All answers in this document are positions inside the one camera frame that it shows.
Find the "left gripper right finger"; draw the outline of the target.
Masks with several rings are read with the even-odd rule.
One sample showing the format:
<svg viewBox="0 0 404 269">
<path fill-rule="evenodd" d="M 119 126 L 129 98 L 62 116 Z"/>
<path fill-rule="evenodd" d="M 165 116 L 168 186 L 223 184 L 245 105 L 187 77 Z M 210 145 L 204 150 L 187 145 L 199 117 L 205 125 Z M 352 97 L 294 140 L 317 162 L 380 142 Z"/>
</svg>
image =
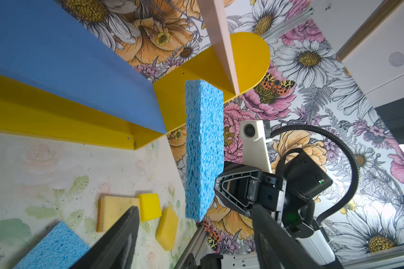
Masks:
<svg viewBox="0 0 404 269">
<path fill-rule="evenodd" d="M 304 249 L 260 205 L 251 212 L 261 269 L 321 269 Z"/>
</svg>

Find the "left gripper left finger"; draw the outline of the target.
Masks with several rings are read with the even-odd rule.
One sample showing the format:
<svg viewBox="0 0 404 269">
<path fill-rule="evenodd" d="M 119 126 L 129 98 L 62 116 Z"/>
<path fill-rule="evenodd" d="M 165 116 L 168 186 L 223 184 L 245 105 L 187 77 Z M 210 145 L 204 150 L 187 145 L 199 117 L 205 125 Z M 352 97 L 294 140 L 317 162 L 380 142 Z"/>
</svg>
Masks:
<svg viewBox="0 0 404 269">
<path fill-rule="evenodd" d="M 132 206 L 72 268 L 130 269 L 139 225 L 139 209 Z"/>
</svg>

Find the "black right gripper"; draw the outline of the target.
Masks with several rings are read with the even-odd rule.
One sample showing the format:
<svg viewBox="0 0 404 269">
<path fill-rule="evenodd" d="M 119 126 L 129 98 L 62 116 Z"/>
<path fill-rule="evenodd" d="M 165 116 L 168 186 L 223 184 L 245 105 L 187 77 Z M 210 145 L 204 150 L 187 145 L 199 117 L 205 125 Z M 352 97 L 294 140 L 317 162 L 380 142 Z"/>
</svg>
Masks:
<svg viewBox="0 0 404 269">
<path fill-rule="evenodd" d="M 314 199 L 332 184 L 304 150 L 293 149 L 280 158 L 274 174 L 226 161 L 214 191 L 222 205 L 246 217 L 261 205 L 293 238 L 305 239 L 318 229 Z"/>
</svg>

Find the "light blue sponge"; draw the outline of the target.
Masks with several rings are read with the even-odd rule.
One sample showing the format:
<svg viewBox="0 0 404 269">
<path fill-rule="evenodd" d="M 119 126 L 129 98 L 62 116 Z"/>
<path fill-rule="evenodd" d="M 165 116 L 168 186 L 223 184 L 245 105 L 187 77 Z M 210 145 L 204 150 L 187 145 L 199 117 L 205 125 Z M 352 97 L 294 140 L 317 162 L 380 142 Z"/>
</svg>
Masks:
<svg viewBox="0 0 404 269">
<path fill-rule="evenodd" d="M 203 80 L 185 82 L 186 217 L 202 221 L 224 169 L 223 92 Z"/>
</svg>

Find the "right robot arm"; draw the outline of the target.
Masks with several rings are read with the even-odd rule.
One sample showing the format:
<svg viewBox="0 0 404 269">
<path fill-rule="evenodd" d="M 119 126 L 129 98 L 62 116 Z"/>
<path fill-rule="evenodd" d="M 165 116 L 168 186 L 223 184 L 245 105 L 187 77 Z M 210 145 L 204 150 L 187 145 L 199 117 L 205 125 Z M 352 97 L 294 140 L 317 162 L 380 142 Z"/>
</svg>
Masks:
<svg viewBox="0 0 404 269">
<path fill-rule="evenodd" d="M 280 160 L 274 174 L 225 162 L 215 193 L 228 208 L 253 221 L 261 268 L 340 268 L 314 217 L 314 197 L 333 181 L 308 154 L 293 152 L 296 156 Z"/>
</svg>

